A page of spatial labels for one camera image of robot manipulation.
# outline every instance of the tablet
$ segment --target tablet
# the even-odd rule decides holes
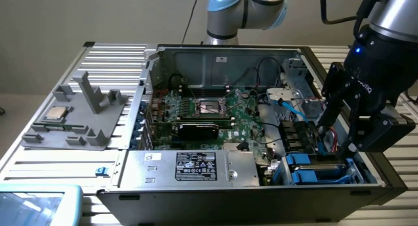
[[[0,183],[2,225],[77,226],[82,204],[78,185]]]

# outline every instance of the aluminum extrusion table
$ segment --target aluminum extrusion table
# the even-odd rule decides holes
[[[141,80],[142,69],[146,67],[146,57],[156,49],[157,45],[146,44],[95,44],[94,47],[83,47],[59,80],[58,84],[69,83],[73,89],[79,92],[79,85],[71,81],[71,75],[77,70],[87,70],[91,84],[101,86],[103,92],[118,89],[124,94],[130,95],[111,143],[105,151],[25,148],[19,146],[21,135],[0,161],[2,181],[13,183],[71,183],[82,186],[85,200],[81,225],[121,225],[97,198],[95,193],[98,189],[111,184],[114,173],[115,175],[119,174],[118,159],[128,151],[118,150],[118,143],[125,131],[130,103]],[[344,62],[349,52],[347,46],[312,46],[312,50],[326,70],[329,70],[332,62]],[[23,133],[30,129],[31,123],[45,112],[53,99],[54,97],[50,94]],[[412,102],[407,101],[404,95],[400,97],[397,110],[418,123],[418,108]],[[385,151],[385,155],[411,191],[384,206],[363,208],[340,223],[304,224],[304,226],[418,225],[418,128]],[[95,176],[98,167],[110,168],[111,176],[109,178]]]

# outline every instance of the white wall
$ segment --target white wall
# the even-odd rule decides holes
[[[331,0],[333,19],[361,0]],[[180,43],[194,0],[0,0],[0,92],[47,94],[86,41]],[[200,0],[186,43],[206,37]],[[324,25],[320,0],[289,0],[276,30],[241,30],[241,44],[349,45],[353,23]]]

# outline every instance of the gray 3d-printed holder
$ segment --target gray 3d-printed holder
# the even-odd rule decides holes
[[[74,92],[69,85],[57,87],[53,92],[57,101],[22,137],[25,147],[106,149],[128,96],[119,90],[110,90],[105,96],[101,88],[91,86],[86,71],[78,71],[73,79],[83,93]],[[67,112],[57,120],[49,120],[46,115],[57,106],[66,107]]]

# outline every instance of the warning label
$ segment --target warning label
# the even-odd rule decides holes
[[[217,180],[216,153],[178,153],[177,180],[216,181]]]

